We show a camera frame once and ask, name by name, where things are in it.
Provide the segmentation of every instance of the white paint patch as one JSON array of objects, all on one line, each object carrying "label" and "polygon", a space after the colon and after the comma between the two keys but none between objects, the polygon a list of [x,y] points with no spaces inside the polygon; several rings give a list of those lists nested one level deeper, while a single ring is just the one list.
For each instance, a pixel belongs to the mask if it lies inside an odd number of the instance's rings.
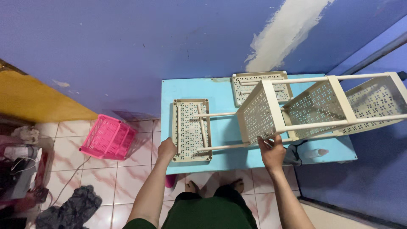
[{"label": "white paint patch", "polygon": [[66,88],[66,87],[69,87],[69,86],[70,86],[68,83],[59,82],[59,81],[57,81],[57,80],[55,80],[55,79],[53,79],[52,81],[53,81],[54,83],[56,83],[58,86],[63,87],[63,88]]},{"label": "white paint patch", "polygon": [[246,71],[266,72],[284,64],[283,59],[308,37],[322,18],[321,12],[334,0],[286,0],[250,47]]}]

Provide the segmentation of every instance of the pink plastic basket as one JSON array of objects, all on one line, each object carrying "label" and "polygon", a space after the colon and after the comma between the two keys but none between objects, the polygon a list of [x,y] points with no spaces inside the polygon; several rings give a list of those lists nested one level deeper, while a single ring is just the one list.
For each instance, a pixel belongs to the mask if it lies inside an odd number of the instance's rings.
[{"label": "pink plastic basket", "polygon": [[136,133],[122,121],[100,114],[79,151],[96,158],[125,160]]}]

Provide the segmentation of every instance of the purple wall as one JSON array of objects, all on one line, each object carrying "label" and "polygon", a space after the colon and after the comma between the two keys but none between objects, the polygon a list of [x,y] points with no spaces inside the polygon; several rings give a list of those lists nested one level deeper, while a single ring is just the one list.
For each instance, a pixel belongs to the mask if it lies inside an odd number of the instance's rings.
[{"label": "purple wall", "polygon": [[[357,74],[407,72],[407,44]],[[364,80],[341,82],[344,90]],[[407,121],[350,135],[356,161],[296,168],[302,195],[407,225]]]},{"label": "purple wall", "polygon": [[[283,2],[4,1],[0,58],[97,113],[159,117],[162,79],[243,72]],[[334,1],[279,69],[326,73],[406,14],[404,0]]]}]

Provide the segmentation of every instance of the table top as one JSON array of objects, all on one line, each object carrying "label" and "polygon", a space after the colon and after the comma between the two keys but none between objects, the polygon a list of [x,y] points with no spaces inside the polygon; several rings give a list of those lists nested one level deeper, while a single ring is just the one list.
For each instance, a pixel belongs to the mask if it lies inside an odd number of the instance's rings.
[{"label": "table top", "polygon": [[[322,77],[324,74],[288,75],[289,79]],[[293,95],[297,96],[311,83],[291,84]],[[170,113],[174,99],[208,99],[210,113],[234,112],[233,90],[230,77],[201,79],[168,79],[162,81],[161,87],[161,141],[171,137],[172,114]],[[212,146],[233,145],[242,143],[237,117],[222,116],[210,119]],[[357,159],[349,136],[311,140],[298,148],[299,152],[313,149],[327,149],[329,153],[313,159],[302,159],[303,164],[314,164],[334,161],[350,161]],[[211,161],[171,162],[167,174],[192,172],[215,172],[233,169],[249,169],[264,167],[258,146],[214,150]]]}]

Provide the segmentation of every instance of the plastic bottle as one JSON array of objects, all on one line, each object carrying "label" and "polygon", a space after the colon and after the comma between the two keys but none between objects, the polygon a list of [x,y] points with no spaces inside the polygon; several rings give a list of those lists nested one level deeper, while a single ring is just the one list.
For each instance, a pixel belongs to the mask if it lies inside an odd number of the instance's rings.
[{"label": "plastic bottle", "polygon": [[315,157],[320,157],[320,156],[326,155],[327,153],[329,153],[329,150],[326,150],[326,149],[309,150],[304,153],[304,157],[315,158]]}]

